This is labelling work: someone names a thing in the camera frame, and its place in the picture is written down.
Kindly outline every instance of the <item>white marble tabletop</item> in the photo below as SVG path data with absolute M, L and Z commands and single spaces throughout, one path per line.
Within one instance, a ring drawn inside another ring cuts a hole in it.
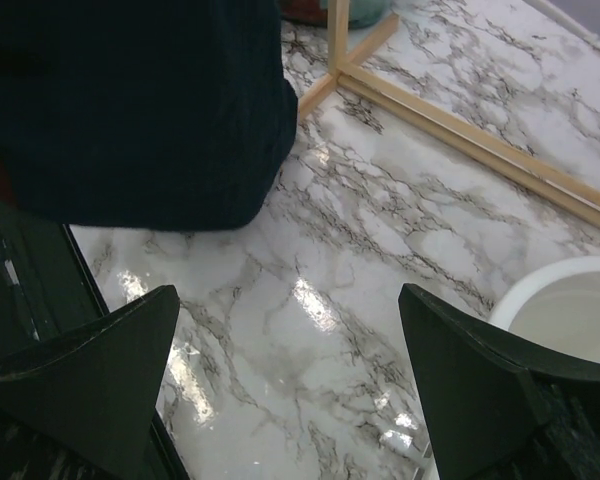
M 393 8 L 369 68 L 600 188 L 598 51 L 522 0 Z M 299 91 L 325 71 L 324 38 L 284 28 Z M 528 272 L 600 255 L 599 231 L 344 92 L 249 227 L 74 232 L 112 308 L 178 289 L 157 408 L 197 480 L 410 480 L 428 439 L 402 285 L 485 318 Z

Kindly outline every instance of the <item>wooden stick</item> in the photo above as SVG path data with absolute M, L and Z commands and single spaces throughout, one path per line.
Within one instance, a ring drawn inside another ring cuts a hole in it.
M 428 118 L 426 115 L 416 111 L 410 106 L 403 105 L 401 101 L 399 102 L 397 99 L 387 96 L 384 92 L 380 93 L 379 91 L 376 91 L 377 88 L 370 88 L 368 85 L 365 85 L 366 82 L 361 82 L 359 79 L 350 76 L 348 72 L 355 72 L 356 74 L 359 72 L 352 70 L 352 68 L 349 67 L 350 66 L 343 68 L 345 73 L 338 78 L 338 82 L 343 87 L 385 108 L 396 117 L 421 128 L 435 138 L 456 148 L 460 152 L 469 155 L 483 165 L 492 168 L 509 180 L 529 189 L 600 229 L 600 210 L 556 187 L 552 183 L 546 183 L 546 181 L 538 178 L 536 175 L 528 172 L 515 163 L 501 158 L 488 148 L 480 145 L 475 139 L 472 140 L 458 134 L 453 129 L 441 125 L 436 120 Z
M 329 28 L 329 73 L 334 77 L 347 54 L 349 39 L 349 0 L 329 0 L 327 11 Z
M 489 133 L 480 130 L 473 125 L 460 120 L 444 110 L 441 110 L 421 98 L 412 95 L 397 85 L 392 84 L 370 72 L 355 65 L 344 65 L 342 71 L 350 77 L 358 80 L 373 90 L 387 97 L 397 100 L 406 109 L 412 112 L 416 121 L 415 125 L 436 138 L 440 138 L 443 132 L 446 137 L 449 134 L 473 143 L 492 157 L 498 157 L 499 161 L 506 161 L 519 168 L 527 170 L 539 179 L 557 185 L 565 192 L 586 200 L 588 203 L 600 208 L 600 191 L 586 185 L 572 176 L 533 158 L 502 140 L 495 138 Z
M 399 24 L 400 17 L 398 15 L 395 13 L 389 15 L 373 29 L 373 32 L 371 32 L 367 38 L 356 45 L 356 47 L 347 55 L 346 63 L 351 63 L 353 65 L 363 64 L 389 39 L 389 37 L 391 37 L 391 35 L 396 32 Z M 335 75 L 327 73 L 325 76 L 316 80 L 311 88 L 307 90 L 302 98 L 300 98 L 300 102 L 298 103 L 299 122 L 307 118 L 307 116 L 315 110 L 325 98 L 335 91 L 338 86 L 336 79 L 339 75 L 339 70 Z

